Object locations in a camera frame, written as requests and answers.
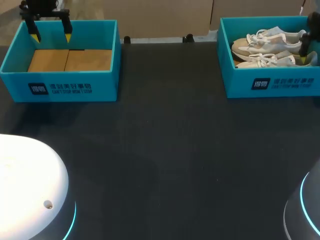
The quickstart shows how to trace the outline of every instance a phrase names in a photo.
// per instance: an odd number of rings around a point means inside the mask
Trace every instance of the shoe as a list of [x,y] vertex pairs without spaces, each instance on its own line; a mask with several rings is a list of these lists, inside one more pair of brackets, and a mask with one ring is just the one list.
[[299,32],[284,32],[278,26],[269,30],[261,29],[256,34],[247,34],[246,38],[234,41],[231,49],[239,58],[249,61],[249,55],[278,54],[288,50],[298,55],[302,42],[300,41],[305,30]]
[[274,68],[274,67],[310,67],[318,65],[318,55],[312,51],[305,60],[299,55],[292,55],[289,51],[283,51],[279,54],[252,54],[250,61],[239,63],[238,69],[251,68]]

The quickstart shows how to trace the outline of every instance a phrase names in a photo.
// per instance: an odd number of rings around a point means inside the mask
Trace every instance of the cardboard wall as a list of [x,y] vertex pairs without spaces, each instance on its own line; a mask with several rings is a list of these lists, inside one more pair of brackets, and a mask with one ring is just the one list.
[[[303,0],[214,0],[211,30],[217,30],[222,17],[297,16]],[[316,0],[306,0],[303,14],[317,10]]]
[[104,18],[117,19],[120,37],[207,35],[213,0],[105,0]]
[[21,0],[0,0],[0,14],[19,7]]

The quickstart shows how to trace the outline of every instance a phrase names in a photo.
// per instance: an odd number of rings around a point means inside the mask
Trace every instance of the glowing blue ring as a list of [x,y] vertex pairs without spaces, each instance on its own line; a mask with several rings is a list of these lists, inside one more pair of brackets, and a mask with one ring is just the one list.
[[71,229],[72,229],[72,227],[74,226],[74,223],[75,223],[76,212],[77,212],[77,205],[76,205],[76,202],[74,202],[74,215],[73,215],[73,220],[72,220],[71,226],[70,226],[70,228],[69,228],[69,231],[66,233],[65,237],[64,237],[62,240],[66,240],[67,237],[69,236],[69,234],[70,234],[70,232],[71,232]]
[[302,198],[302,188],[304,186],[304,183],[305,183],[305,180],[308,176],[309,172],[305,175],[302,183],[301,183],[301,188],[300,188],[300,201],[301,201],[301,206],[302,206],[302,210],[304,212],[304,215],[306,217],[306,219],[308,220],[308,222],[310,223],[311,227],[313,228],[313,230],[315,230],[315,232],[320,236],[320,231],[317,229],[317,227],[314,225],[314,223],[311,221],[307,211],[306,211],[306,208],[305,208],[305,205],[304,205],[304,200]]

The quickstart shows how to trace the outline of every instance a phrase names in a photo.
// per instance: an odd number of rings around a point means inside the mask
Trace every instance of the blue plastic bin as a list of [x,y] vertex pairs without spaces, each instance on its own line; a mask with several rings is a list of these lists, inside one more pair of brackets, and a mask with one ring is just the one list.
[[[228,98],[320,96],[318,66],[235,68],[230,44],[247,34],[276,26],[286,32],[309,30],[305,16],[221,18],[217,52]],[[320,58],[320,43],[312,42],[311,51],[316,51]]]
[[[62,22],[37,21],[41,35],[37,43],[22,22],[0,68],[0,77],[13,100],[23,102],[105,102],[116,101],[121,44],[116,20],[71,21],[73,32],[67,43]],[[35,50],[112,50],[108,71],[28,72]],[[57,91],[57,86],[73,89]]]

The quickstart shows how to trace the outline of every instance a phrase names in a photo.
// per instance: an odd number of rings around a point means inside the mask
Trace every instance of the dark gray surface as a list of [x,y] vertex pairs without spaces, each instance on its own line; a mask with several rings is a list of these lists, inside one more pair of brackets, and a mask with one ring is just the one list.
[[51,146],[77,240],[285,239],[288,197],[320,155],[315,98],[227,99],[214,43],[123,47],[118,101],[14,104],[0,132]]

